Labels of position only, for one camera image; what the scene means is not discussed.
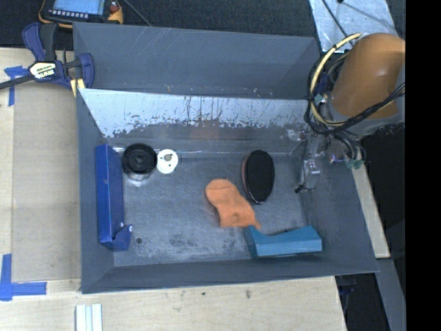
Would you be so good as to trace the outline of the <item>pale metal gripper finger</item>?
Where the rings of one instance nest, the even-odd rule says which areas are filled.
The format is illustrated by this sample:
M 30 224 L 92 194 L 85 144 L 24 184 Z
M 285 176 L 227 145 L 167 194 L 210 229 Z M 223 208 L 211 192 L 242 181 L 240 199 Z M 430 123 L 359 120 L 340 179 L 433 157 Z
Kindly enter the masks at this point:
M 313 190 L 316 187 L 320 177 L 320 168 L 315 159 L 304 161 L 304 187 L 307 190 Z
M 294 189 L 294 192 L 296 194 L 305 191 L 308 189 L 306 186 L 307 181 L 307 160 L 302 160 L 295 169 L 295 175 L 296 175 L 296 188 Z

